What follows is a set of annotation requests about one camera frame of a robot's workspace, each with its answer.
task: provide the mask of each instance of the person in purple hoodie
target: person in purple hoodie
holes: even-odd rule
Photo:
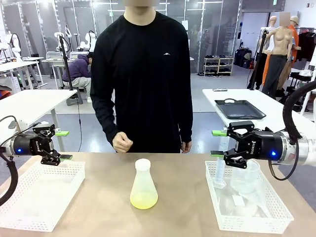
[[[85,88],[88,96],[88,103],[92,103],[90,98],[91,89],[91,72],[88,70],[88,66],[92,63],[93,52],[89,52],[87,55],[79,54],[78,58],[69,64],[70,79],[73,83],[73,87]],[[67,74],[63,74],[63,82],[65,86],[68,86]]]

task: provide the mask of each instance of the cap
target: cap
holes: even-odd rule
[[[138,159],[135,162],[135,168],[138,171],[146,171],[149,170],[151,166],[151,163],[148,159]]]
[[[291,16],[291,21],[294,21],[297,25],[300,24],[300,19],[298,18],[298,16]]]

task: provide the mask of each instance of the white bottle cap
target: white bottle cap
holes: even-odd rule
[[[139,159],[135,162],[135,168],[138,171],[146,171],[150,169],[150,161],[148,159]]]

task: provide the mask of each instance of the man's left hand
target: man's left hand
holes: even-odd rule
[[[189,153],[192,147],[192,142],[183,142],[181,150],[183,154]]]

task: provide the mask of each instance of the erlenmeyer flask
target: erlenmeyer flask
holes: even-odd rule
[[[151,208],[158,201],[158,193],[149,171],[150,166],[150,161],[147,159],[139,159],[135,162],[136,177],[130,193],[130,202],[138,209]]]

